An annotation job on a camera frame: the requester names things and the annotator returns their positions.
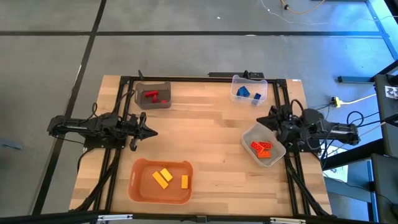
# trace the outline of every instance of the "orange lego brick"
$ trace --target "orange lego brick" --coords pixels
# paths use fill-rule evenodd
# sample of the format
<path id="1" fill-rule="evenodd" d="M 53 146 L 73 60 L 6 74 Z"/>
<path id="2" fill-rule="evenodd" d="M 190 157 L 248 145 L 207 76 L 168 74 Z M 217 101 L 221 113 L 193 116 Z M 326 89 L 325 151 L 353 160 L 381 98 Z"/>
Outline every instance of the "orange lego brick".
<path id="1" fill-rule="evenodd" d="M 152 174 L 152 176 L 154 177 L 154 179 L 159 183 L 159 185 L 165 189 L 167 186 L 169 186 L 169 184 L 166 182 L 166 180 L 163 179 L 163 177 L 160 175 L 159 172 L 154 172 Z"/>
<path id="2" fill-rule="evenodd" d="M 170 172 L 169 172 L 166 168 L 163 168 L 162 171 L 161 171 L 160 173 L 163 175 L 163 177 L 164 177 L 168 182 L 170 182 L 170 180 L 173 179 L 173 176 L 170 174 Z"/>
<path id="3" fill-rule="evenodd" d="M 270 151 L 257 152 L 257 157 L 261 159 L 271 158 L 271 152 Z"/>
<path id="4" fill-rule="evenodd" d="M 188 175 L 182 175 L 181 188 L 182 189 L 188 189 Z"/>
<path id="5" fill-rule="evenodd" d="M 271 150 L 272 149 L 272 144 L 270 142 L 258 142 L 258 144 L 264 149 Z"/>
<path id="6" fill-rule="evenodd" d="M 256 150 L 257 153 L 262 152 L 264 150 L 264 147 L 262 147 L 260 144 L 257 142 L 252 142 L 250 145 L 254 150 Z"/>

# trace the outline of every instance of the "gray plastic bin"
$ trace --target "gray plastic bin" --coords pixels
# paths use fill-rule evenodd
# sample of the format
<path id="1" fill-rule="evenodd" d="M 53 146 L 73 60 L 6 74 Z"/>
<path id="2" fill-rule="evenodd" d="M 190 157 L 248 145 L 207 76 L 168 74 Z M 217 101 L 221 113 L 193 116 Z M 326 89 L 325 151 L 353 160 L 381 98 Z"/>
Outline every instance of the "gray plastic bin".
<path id="1" fill-rule="evenodd" d="M 272 144 L 271 158 L 259 159 L 257 152 L 250 146 L 253 141 L 267 141 Z M 251 157 L 262 167 L 269 167 L 286 154 L 285 147 L 276 139 L 275 133 L 264 125 L 257 123 L 242 136 L 242 145 Z"/>
<path id="2" fill-rule="evenodd" d="M 158 91 L 157 95 L 158 103 L 152 102 L 152 97 L 145 97 L 145 92 Z M 170 82 L 161 84 L 143 84 L 137 83 L 136 85 L 136 97 L 134 101 L 137 105 L 143 109 L 157 109 L 157 108 L 169 108 L 172 105 L 172 87 Z"/>

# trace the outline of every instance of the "clear plastic container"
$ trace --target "clear plastic container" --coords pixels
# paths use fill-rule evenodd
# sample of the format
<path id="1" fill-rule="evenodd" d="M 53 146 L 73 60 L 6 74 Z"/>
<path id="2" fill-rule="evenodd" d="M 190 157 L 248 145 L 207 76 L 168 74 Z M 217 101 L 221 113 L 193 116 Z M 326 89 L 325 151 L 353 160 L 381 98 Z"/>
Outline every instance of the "clear plastic container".
<path id="1" fill-rule="evenodd" d="M 245 86 L 250 92 L 249 97 L 238 96 L 238 89 Z M 254 106 L 259 106 L 267 99 L 267 87 L 268 83 L 266 80 L 254 81 L 247 78 L 241 78 L 239 75 L 234 75 L 232 78 L 231 85 L 231 100 L 240 103 L 250 103 Z M 256 93 L 260 94 L 261 97 L 258 100 L 254 99 Z"/>
<path id="2" fill-rule="evenodd" d="M 282 156 L 286 154 L 285 147 L 276 139 L 276 133 L 264 125 L 257 123 L 245 133 L 242 137 L 242 145 L 248 151 L 251 157 L 262 167 L 269 167 L 278 161 Z M 257 158 L 257 152 L 250 146 L 253 141 L 267 141 L 271 142 L 271 158 L 259 159 Z"/>
<path id="3" fill-rule="evenodd" d="M 158 103 L 152 102 L 152 97 L 145 97 L 145 92 L 157 90 Z M 157 109 L 157 108 L 169 108 L 172 105 L 172 87 L 170 82 L 161 84 L 143 84 L 137 83 L 136 85 L 136 97 L 134 101 L 137 105 L 143 109 Z"/>

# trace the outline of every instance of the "metal stand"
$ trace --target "metal stand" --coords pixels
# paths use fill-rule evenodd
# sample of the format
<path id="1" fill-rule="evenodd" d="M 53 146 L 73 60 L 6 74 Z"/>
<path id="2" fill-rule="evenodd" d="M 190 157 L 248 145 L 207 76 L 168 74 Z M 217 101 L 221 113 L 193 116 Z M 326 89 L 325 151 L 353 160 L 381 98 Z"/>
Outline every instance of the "metal stand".
<path id="1" fill-rule="evenodd" d="M 398 60 L 387 66 L 385 69 L 381 70 L 376 75 L 387 75 L 398 69 Z M 340 76 L 337 78 L 339 83 L 374 83 L 374 77 L 347 77 Z"/>
<path id="2" fill-rule="evenodd" d="M 322 159 L 321 164 L 324 164 L 323 170 L 330 170 L 336 167 L 341 167 L 352 162 L 361 161 L 371 157 L 371 154 L 384 155 L 383 139 L 378 139 L 369 142 L 363 146 L 356 147 L 337 155 Z"/>

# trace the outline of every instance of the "orange block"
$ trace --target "orange block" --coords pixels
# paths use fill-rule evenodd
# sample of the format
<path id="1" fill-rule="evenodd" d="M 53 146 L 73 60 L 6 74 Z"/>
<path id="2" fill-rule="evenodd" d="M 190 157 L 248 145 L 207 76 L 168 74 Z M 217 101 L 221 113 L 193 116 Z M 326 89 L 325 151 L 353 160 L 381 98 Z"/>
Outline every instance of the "orange block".
<path id="1" fill-rule="evenodd" d="M 254 150 L 256 150 L 257 153 L 262 152 L 264 150 L 264 147 L 262 147 L 260 144 L 257 142 L 252 142 L 250 145 Z"/>
<path id="2" fill-rule="evenodd" d="M 271 150 L 272 144 L 271 142 L 258 142 L 260 146 L 264 147 L 264 149 Z"/>
<path id="3" fill-rule="evenodd" d="M 271 152 L 270 151 L 257 152 L 257 157 L 261 159 L 271 158 Z"/>

